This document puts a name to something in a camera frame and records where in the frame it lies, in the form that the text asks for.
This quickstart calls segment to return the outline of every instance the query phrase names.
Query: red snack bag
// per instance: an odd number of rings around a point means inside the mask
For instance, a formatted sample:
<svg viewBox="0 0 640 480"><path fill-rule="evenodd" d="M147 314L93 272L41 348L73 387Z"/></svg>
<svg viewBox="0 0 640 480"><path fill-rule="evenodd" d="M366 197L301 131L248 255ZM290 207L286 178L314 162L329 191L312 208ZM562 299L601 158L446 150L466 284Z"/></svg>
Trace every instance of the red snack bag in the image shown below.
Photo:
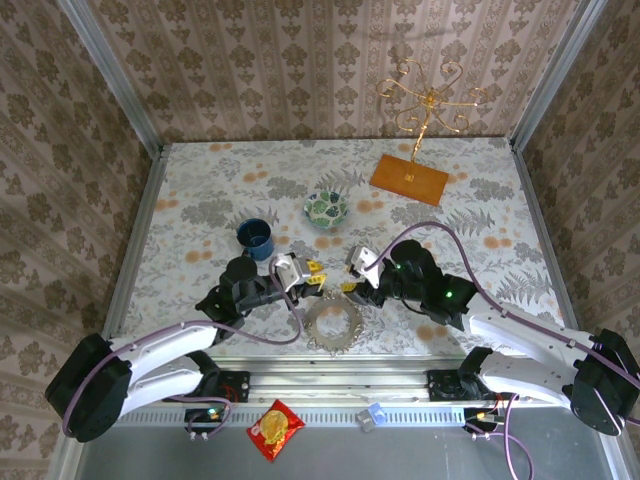
<svg viewBox="0 0 640 480"><path fill-rule="evenodd" d="M304 422L284 403L276 400L253 427L247 428L247 433L265 458L273 462L282 447L302 427Z"/></svg>

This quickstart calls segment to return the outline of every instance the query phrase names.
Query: patterned bowl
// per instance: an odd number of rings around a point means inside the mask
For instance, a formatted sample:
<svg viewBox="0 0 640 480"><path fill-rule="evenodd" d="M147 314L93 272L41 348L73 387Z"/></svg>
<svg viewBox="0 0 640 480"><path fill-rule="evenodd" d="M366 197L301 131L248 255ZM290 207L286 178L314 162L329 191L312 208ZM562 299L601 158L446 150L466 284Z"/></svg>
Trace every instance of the patterned bowl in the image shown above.
<svg viewBox="0 0 640 480"><path fill-rule="evenodd" d="M304 203L304 216L320 228L340 225L348 211L344 197L329 190L311 194Z"/></svg>

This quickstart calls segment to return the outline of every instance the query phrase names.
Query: table surface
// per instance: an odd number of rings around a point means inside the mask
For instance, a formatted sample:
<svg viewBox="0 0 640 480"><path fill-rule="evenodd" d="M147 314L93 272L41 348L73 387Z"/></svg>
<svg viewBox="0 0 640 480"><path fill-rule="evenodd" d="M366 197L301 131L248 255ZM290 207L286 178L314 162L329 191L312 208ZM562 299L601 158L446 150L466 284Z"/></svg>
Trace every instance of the table surface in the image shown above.
<svg viewBox="0 0 640 480"><path fill-rule="evenodd" d="M369 179L383 154L409 157L402 139L174 144L121 329L141 334L181 320L201 319L194 305L218 284L229 260L241 253L236 227L260 217L272 226L276 252L318 260L326 288L353 280L344 269L352 245L375 251L406 227L437 220L454 228L481 283L499 298L544 320L563 324L547 265L516 165L502 138L425 139L418 161L450 173L439 207L380 190ZM346 195L349 214L332 230L314 227L302 208L308 195L332 189ZM415 232L446 273L466 276L452 240L436 229ZM259 272L267 272L267 263ZM317 299L304 299L304 313ZM388 301L362 309L364 332L346 355L464 355L476 345L502 349ZM346 330L340 313L319 319L320 330ZM295 323L284 303L255 309L244 329L272 339L290 338ZM303 334L286 346L258 344L238 335L213 355L328 355Z"/></svg>

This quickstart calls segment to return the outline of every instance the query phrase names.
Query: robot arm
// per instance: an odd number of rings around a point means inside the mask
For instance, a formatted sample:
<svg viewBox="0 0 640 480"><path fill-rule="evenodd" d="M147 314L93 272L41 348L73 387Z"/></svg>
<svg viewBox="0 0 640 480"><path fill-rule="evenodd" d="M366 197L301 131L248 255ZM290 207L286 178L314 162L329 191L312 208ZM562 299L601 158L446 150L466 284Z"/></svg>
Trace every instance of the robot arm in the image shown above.
<svg viewBox="0 0 640 480"><path fill-rule="evenodd" d="M321 265L298 260L293 253L275 261L276 275L294 305L300 298L322 295L326 275L320 270ZM227 372L201 350L229 338L233 332L222 327L240 328L253 308L281 299L270 276L257 275L253 260L235 258L220 276L220 284L196 306L213 322L183 322L138 340L108 342L98 334L89 335L47 387L45 398L62 418L72 408L69 430L78 441L87 442L122 415L149 403L176 395L224 397L221 378ZM239 374L249 378L248 372Z"/></svg>
<svg viewBox="0 0 640 480"><path fill-rule="evenodd" d="M381 268L367 270L377 254L362 247L352 249L348 269L356 277L364 276L365 281L344 284L344 294L356 303L377 308L389 298L420 302L420 311L436 323L498 340L526 355L512 357L476 347L458 372L463 388L478 398L482 387L538 398L571 409L599 432L621 433L638 399L638 390L575 345L597 351L637 377L640 368L622 337L609 330L593 336L562 328L490 297L500 308L496 309L472 282L443 274L429 251L415 240L399 242L390 257L378 266ZM569 341L525 326L507 313L561 333Z"/></svg>

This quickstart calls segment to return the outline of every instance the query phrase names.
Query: gray floor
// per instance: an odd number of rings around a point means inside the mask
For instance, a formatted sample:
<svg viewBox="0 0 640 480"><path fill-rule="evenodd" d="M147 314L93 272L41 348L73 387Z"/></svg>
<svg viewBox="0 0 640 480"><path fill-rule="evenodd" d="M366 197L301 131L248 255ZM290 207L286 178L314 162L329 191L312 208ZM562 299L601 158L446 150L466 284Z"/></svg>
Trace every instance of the gray floor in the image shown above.
<svg viewBox="0 0 640 480"><path fill-rule="evenodd" d="M531 451L536 479L612 478L595 432L568 411L516 410L512 433ZM510 480L495 440L474 442L459 428L305 428L270 464L244 428L191 442L180 429L116 427L87 445L77 479ZM524 455L514 450L526 479Z"/></svg>

